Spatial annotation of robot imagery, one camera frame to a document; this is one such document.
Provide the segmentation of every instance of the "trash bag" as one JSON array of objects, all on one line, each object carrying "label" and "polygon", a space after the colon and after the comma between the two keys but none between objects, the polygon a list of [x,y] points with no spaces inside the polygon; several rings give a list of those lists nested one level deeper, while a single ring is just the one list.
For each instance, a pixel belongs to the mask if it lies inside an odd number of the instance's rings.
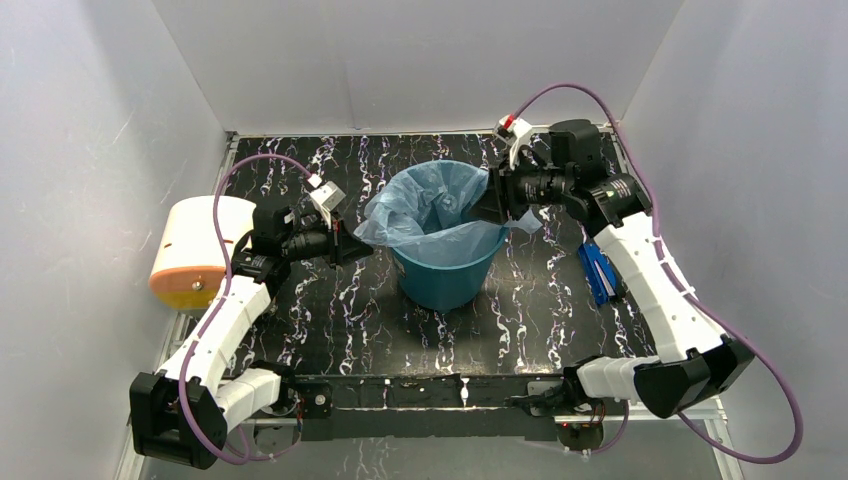
[{"label": "trash bag", "polygon": [[542,226],[532,211],[504,226],[471,218],[468,210],[486,190],[488,176],[486,170],[453,160],[407,168],[368,202],[367,220],[354,235],[426,265],[455,267],[491,252],[502,228],[532,233]]}]

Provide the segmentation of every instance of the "bucket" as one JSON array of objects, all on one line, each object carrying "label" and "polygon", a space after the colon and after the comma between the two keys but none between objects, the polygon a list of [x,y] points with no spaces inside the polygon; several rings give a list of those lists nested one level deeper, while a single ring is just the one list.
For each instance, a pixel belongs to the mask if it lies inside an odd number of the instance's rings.
[{"label": "bucket", "polygon": [[498,241],[488,253],[455,267],[428,265],[391,248],[400,288],[413,302],[440,313],[465,305],[483,287],[492,260],[506,241],[508,233],[508,228],[502,228]]}]

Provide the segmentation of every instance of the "white wall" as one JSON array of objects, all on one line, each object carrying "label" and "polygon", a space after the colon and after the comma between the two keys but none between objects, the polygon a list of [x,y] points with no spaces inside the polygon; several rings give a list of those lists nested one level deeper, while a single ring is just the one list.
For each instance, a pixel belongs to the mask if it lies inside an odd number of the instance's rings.
[{"label": "white wall", "polygon": [[223,146],[149,0],[0,2],[0,476],[112,477],[173,315],[147,289],[168,209]]},{"label": "white wall", "polygon": [[[700,296],[788,374],[806,437],[749,479],[845,478],[848,4],[689,1],[625,117]],[[787,445],[764,368],[725,395],[735,446]]]},{"label": "white wall", "polygon": [[[682,0],[154,0],[227,130],[490,129],[555,81],[618,115]],[[534,123],[600,121],[578,93]]]}]

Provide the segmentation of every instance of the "black marble table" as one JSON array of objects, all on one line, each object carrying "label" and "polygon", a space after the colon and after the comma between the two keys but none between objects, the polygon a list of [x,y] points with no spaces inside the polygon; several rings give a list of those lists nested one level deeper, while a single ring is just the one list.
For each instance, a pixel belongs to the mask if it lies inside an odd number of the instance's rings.
[{"label": "black marble table", "polygon": [[[537,136],[536,146],[546,148]],[[613,141],[605,137],[610,168]],[[351,230],[368,200],[397,172],[435,159],[484,166],[501,151],[485,134],[243,138],[236,161],[256,153],[291,156],[347,194],[340,211]],[[306,208],[306,189],[283,162],[237,172],[226,190],[259,205]],[[504,375],[554,373],[590,355],[654,353],[635,304],[597,308],[576,255],[584,233],[560,207],[535,209],[543,228],[513,231],[476,299],[439,314],[399,289],[391,255],[332,270],[323,260],[292,266],[270,313],[245,336],[228,375],[254,360],[301,375]]]}]

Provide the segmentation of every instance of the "blue object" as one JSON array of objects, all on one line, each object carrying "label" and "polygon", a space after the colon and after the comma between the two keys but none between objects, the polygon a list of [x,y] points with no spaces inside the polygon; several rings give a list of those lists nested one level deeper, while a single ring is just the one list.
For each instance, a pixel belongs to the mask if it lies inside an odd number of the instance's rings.
[{"label": "blue object", "polygon": [[531,212],[504,226],[470,218],[488,178],[488,171],[452,160],[409,167],[368,202],[354,235],[391,247],[410,299],[440,312],[459,307],[480,291],[509,228],[530,233],[542,225]]},{"label": "blue object", "polygon": [[508,228],[501,228],[497,241],[488,252],[474,262],[455,267],[428,265],[392,248],[400,287],[410,300],[437,312],[444,313],[461,307],[480,292],[492,260],[508,234]]},{"label": "blue object", "polygon": [[618,296],[618,278],[609,260],[594,243],[584,243],[577,248],[577,256],[589,278],[589,287],[595,303],[601,306]]}]

